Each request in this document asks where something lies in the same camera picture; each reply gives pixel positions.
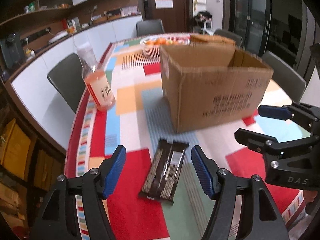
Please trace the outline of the dark chocolate bar packet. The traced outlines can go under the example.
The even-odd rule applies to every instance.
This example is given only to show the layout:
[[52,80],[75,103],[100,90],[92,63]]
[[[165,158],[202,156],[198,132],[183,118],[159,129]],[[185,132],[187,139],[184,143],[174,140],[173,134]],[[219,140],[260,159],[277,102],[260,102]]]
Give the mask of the dark chocolate bar packet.
[[138,196],[173,204],[188,147],[186,142],[159,139],[151,167]]

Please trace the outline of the dark chair right near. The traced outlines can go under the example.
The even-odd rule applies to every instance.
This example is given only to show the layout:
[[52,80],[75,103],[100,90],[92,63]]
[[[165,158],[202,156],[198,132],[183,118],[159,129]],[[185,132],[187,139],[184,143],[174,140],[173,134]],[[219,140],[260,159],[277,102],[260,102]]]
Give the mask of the dark chair right near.
[[306,81],[274,53],[266,51],[261,58],[274,70],[272,79],[292,101],[300,101],[306,89]]

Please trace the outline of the dark chair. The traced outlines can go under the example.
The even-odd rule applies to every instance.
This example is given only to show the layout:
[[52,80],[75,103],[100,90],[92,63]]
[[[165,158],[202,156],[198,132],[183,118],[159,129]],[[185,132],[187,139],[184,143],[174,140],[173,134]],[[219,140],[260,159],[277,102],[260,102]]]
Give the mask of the dark chair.
[[274,70],[272,79],[292,101],[300,101],[306,89],[306,81],[274,53],[266,51],[261,58]]
[[239,36],[238,34],[235,34],[231,31],[227,31],[224,29],[216,29],[216,31],[214,32],[214,35],[220,35],[226,38],[230,38],[231,40],[235,41],[235,44],[238,47],[241,47],[243,44],[243,38],[241,36]]
[[47,75],[47,79],[60,93],[68,106],[76,113],[85,83],[82,79],[82,65],[76,53],[60,61]]

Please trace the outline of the brown cardboard box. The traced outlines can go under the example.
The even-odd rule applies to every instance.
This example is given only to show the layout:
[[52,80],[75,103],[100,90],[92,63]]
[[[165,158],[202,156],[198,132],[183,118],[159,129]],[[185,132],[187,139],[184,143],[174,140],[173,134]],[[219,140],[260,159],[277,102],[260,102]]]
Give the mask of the brown cardboard box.
[[175,132],[183,133],[251,116],[273,69],[236,46],[161,46],[162,88]]

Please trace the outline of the dark chair right far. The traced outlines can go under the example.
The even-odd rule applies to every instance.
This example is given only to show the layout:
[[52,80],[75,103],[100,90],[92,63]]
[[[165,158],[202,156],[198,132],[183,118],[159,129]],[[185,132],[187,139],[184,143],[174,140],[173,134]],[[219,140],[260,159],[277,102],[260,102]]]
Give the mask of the dark chair right far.
[[241,47],[243,44],[243,38],[241,36],[239,36],[238,34],[235,34],[231,31],[227,31],[224,29],[216,29],[216,31],[214,32],[214,35],[220,35],[226,38],[230,38],[231,40],[235,41],[235,44],[238,47]]

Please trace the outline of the colourful patchwork tablecloth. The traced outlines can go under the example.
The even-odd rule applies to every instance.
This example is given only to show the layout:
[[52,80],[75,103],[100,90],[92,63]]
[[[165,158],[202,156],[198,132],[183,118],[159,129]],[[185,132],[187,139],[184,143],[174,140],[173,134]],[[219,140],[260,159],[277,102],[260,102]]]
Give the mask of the colourful patchwork tablecloth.
[[98,167],[118,145],[126,162],[114,193],[103,202],[117,239],[200,239],[214,202],[203,192],[186,151],[172,203],[140,198],[160,138],[200,145],[205,154],[233,174],[265,176],[262,156],[238,144],[234,132],[249,129],[289,141],[308,133],[290,120],[252,116],[220,126],[177,134],[163,96],[157,62],[143,58],[139,39],[103,41],[93,47],[116,97],[108,112],[96,109],[84,93],[74,119],[66,156],[67,177]]

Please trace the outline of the black glass cabinet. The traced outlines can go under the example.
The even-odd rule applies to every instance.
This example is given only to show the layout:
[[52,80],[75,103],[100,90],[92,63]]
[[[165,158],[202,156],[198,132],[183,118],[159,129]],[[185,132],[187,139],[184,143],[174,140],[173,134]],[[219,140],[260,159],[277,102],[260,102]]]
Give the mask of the black glass cabinet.
[[272,0],[231,0],[229,29],[242,37],[242,48],[261,56],[265,52],[272,16]]

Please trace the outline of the dark chair left side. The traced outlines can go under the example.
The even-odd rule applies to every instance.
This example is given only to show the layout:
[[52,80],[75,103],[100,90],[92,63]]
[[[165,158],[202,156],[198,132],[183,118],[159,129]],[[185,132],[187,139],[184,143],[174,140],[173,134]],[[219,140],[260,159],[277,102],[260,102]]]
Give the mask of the dark chair left side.
[[60,61],[47,75],[47,79],[60,93],[68,106],[76,113],[85,83],[82,79],[82,65],[76,53]]

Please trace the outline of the pink drink bottle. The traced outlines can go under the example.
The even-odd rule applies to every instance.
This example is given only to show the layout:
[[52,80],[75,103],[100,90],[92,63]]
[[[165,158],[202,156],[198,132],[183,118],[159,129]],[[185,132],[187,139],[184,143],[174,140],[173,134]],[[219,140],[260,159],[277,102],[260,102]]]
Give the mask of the pink drink bottle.
[[114,106],[116,100],[104,68],[97,61],[89,42],[80,45],[77,48],[77,54],[82,65],[82,79],[97,109],[101,112],[108,111]]

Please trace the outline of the oranges in basket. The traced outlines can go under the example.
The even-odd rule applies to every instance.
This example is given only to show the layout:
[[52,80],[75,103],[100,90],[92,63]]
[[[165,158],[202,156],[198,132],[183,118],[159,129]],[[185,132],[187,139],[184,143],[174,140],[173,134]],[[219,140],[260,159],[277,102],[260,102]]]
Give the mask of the oranges in basket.
[[152,46],[161,45],[161,44],[171,45],[171,44],[174,44],[174,42],[172,40],[168,40],[167,38],[160,37],[160,38],[157,38],[156,40],[148,40],[146,41],[145,44],[152,45]]

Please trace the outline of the white fruit basket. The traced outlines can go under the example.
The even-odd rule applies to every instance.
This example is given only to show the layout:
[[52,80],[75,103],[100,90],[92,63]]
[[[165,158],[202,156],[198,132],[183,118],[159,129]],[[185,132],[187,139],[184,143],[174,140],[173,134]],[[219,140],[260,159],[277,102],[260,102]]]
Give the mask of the white fruit basket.
[[[168,40],[172,40],[174,44],[171,45],[146,45],[146,41],[148,40],[156,40],[157,38],[167,38]],[[142,52],[145,57],[149,59],[158,59],[159,58],[159,48],[161,46],[173,46],[173,45],[188,45],[190,43],[190,35],[184,33],[173,33],[173,34],[158,34],[151,35],[140,40],[140,46],[142,47]]]

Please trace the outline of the dark brown door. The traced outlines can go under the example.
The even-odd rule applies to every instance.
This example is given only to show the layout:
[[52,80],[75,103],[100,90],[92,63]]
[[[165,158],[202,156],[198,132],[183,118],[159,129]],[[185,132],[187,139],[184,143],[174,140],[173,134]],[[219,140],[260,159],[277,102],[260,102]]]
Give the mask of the dark brown door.
[[165,32],[190,30],[191,0],[142,0],[144,20],[160,19]]

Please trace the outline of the dark chair far end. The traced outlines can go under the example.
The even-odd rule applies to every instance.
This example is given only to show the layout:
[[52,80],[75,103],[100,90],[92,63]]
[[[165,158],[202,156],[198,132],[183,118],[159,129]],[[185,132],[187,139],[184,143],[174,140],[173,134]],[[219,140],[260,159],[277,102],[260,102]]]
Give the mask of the dark chair far end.
[[145,20],[136,23],[137,37],[164,33],[165,30],[161,19]]

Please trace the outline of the black coffee machine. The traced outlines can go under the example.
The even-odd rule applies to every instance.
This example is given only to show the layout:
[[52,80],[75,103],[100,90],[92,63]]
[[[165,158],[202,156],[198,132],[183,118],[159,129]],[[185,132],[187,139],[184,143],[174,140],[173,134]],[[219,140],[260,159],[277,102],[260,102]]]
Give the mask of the black coffee machine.
[[1,52],[6,68],[11,69],[25,60],[19,33],[12,33],[1,40]]

